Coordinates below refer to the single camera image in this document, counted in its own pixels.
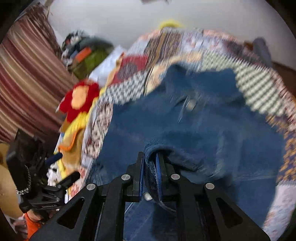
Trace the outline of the orange sleeve forearm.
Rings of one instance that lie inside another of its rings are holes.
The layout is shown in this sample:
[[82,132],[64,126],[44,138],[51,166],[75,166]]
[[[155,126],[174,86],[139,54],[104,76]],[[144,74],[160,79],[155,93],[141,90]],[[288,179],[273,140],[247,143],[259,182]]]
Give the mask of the orange sleeve forearm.
[[33,234],[42,227],[42,224],[40,222],[32,221],[26,213],[24,214],[24,217],[26,220],[27,231],[28,231],[26,240],[30,240]]

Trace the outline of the person's left hand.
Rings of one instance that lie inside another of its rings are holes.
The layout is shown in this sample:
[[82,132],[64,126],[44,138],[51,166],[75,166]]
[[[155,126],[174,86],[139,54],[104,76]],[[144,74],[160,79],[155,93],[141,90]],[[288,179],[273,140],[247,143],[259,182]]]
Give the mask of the person's left hand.
[[27,216],[33,222],[46,223],[50,217],[47,211],[45,210],[29,210]]

